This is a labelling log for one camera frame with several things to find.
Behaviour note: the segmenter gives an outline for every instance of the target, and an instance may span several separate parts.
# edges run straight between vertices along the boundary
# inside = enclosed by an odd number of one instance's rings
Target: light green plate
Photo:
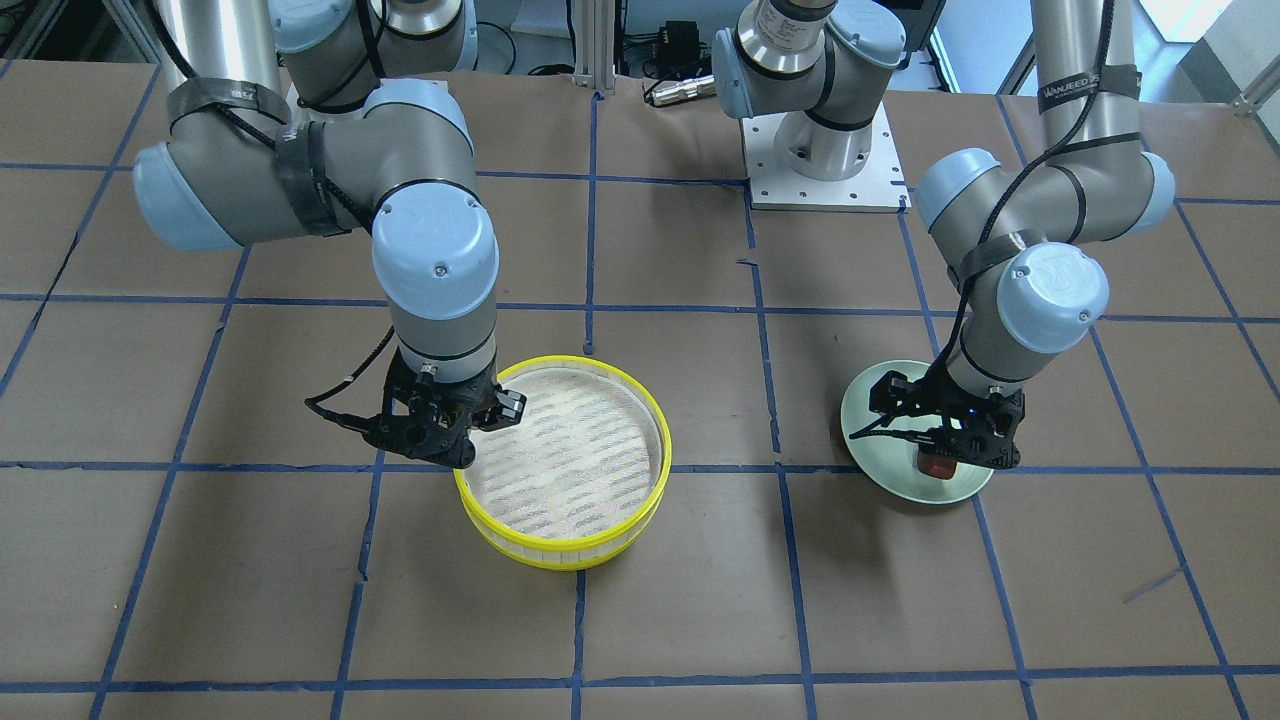
[[[884,373],[897,370],[906,375],[906,379],[914,382],[924,377],[924,372],[928,369],[928,364],[916,360],[890,360],[863,370],[849,384],[845,398],[840,404],[840,429],[854,461],[878,486],[915,502],[946,505],[959,502],[982,489],[991,479],[991,469],[961,462],[956,465],[954,478],[940,480],[915,468],[915,445],[905,439],[891,437],[849,439],[850,433],[864,428],[876,419],[876,414],[867,409],[867,401],[870,397],[872,386],[884,377]],[[899,418],[890,427],[904,430],[927,430],[937,424],[938,419],[933,416]]]

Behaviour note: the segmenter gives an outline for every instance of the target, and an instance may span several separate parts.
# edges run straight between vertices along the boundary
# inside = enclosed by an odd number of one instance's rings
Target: white mounting plate
[[[911,206],[902,164],[884,105],[872,120],[872,151],[861,172],[846,181],[815,181],[787,167],[773,150],[773,135],[783,113],[742,120],[746,174],[751,178],[751,206],[762,210],[832,210],[841,213],[896,213]]]

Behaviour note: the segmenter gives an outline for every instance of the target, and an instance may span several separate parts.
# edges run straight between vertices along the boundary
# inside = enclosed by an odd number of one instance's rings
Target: tiled surface
[[[503,249],[499,365],[591,352],[675,436],[645,536],[553,574],[494,552],[448,474],[302,406],[387,327],[364,233],[242,274],[151,238],[128,165],[164,140],[152,77],[0,77],[0,716],[1276,715],[1280,160],[1225,109],[1144,106],[1187,222],[1089,247],[1111,316],[1028,387],[1027,468],[931,509],[832,429],[854,375],[950,324],[914,210],[748,213],[714,102],[449,76]],[[908,182],[969,146],[1016,167],[1025,102],[890,94]],[[370,413],[383,363],[333,404]]]

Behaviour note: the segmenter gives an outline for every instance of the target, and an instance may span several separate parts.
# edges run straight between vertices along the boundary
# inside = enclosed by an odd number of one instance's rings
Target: round basket
[[[503,370],[527,397],[518,425],[474,433],[476,461],[453,477],[490,544],[547,570],[580,570],[640,536],[671,473],[658,402],[622,370],[571,355]]]

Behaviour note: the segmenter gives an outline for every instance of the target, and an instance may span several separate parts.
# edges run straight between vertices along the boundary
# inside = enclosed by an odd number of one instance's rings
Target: yellow basket
[[[489,541],[489,544],[504,555],[535,568],[545,570],[581,570],[617,556],[649,524],[653,514],[658,510],[658,502],[662,500],[663,489],[667,486],[667,477],[671,473],[671,429],[667,427],[667,419],[663,416],[662,409],[658,407],[658,402],[644,386],[622,370],[590,357],[576,357],[572,355],[534,357],[503,370],[498,375],[498,380],[506,387],[521,391],[520,378],[556,369],[563,369],[568,373],[580,372],[584,375],[594,375],[598,379],[604,379],[613,388],[628,395],[632,401],[648,413],[648,418],[653,423],[653,428],[650,429],[657,430],[657,445],[660,446],[658,448],[660,456],[658,457],[655,478],[653,477],[653,459],[650,457],[649,460],[650,478],[653,479],[650,480],[648,496],[644,497],[639,507],[630,511],[621,521],[600,532],[572,538],[539,537],[517,530],[498,520],[488,511],[467,483],[466,470],[454,470],[453,477],[457,480],[458,493],[462,496],[462,506],[471,518],[471,523]],[[529,397],[525,421],[516,428],[472,436],[472,439],[476,441],[477,460],[476,465],[472,465],[471,471],[479,474],[477,468],[486,457],[484,447],[486,437],[497,438],[502,433],[512,433],[525,427],[530,421],[530,418],[534,416],[532,414],[538,411],[538,397]]]

